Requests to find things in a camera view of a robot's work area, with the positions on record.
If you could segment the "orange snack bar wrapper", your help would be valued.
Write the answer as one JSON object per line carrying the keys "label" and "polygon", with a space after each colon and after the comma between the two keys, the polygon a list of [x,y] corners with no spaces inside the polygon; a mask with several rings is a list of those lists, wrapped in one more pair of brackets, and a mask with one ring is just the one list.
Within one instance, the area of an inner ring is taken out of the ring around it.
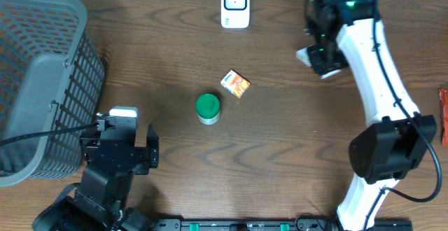
{"label": "orange snack bar wrapper", "polygon": [[442,116],[442,145],[447,146],[447,130],[448,130],[448,118],[447,118],[447,88],[441,87],[438,89],[440,97],[440,109]]}

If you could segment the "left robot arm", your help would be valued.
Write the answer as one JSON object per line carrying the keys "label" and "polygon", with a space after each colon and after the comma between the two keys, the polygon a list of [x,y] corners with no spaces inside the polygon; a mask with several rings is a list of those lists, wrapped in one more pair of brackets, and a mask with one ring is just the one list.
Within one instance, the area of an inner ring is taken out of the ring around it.
{"label": "left robot arm", "polygon": [[155,224],[127,198],[136,175],[158,167],[159,137],[148,127],[146,145],[135,144],[136,118],[106,116],[80,135],[87,162],[80,182],[66,186],[32,223],[33,230],[153,230]]}

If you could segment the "green lidded jar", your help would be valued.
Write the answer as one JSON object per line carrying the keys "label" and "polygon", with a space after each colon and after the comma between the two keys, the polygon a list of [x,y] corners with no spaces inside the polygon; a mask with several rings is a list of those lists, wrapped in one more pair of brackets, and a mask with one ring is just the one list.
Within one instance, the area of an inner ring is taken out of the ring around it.
{"label": "green lidded jar", "polygon": [[218,122],[221,114],[221,103],[213,94],[203,94],[197,98],[195,105],[199,121],[204,125]]}

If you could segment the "small orange box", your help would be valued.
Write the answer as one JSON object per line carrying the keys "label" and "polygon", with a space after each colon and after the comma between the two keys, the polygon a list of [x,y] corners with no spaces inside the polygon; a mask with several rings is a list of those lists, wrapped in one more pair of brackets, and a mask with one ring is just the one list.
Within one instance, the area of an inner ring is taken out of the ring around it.
{"label": "small orange box", "polygon": [[243,76],[231,69],[221,80],[220,84],[237,98],[241,98],[251,83]]}

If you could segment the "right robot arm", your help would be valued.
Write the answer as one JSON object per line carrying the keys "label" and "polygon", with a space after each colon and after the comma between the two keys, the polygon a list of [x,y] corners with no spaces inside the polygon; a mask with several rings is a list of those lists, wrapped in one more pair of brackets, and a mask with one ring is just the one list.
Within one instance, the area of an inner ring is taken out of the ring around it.
{"label": "right robot arm", "polygon": [[306,32],[314,44],[296,55],[322,78],[351,70],[360,93],[366,128],[349,144],[353,178],[328,230],[374,230],[389,193],[425,155],[433,159],[434,191],[442,168],[432,146],[437,124],[422,115],[400,78],[386,42],[378,0],[305,0]]}

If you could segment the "white green box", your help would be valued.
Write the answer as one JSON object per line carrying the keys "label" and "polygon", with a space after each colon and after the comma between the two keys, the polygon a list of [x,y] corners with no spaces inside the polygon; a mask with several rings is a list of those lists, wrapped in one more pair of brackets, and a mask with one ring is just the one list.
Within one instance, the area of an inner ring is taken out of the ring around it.
{"label": "white green box", "polygon": [[296,57],[321,79],[329,78],[341,71],[339,64],[327,63],[323,58],[323,50],[314,45],[296,52]]}

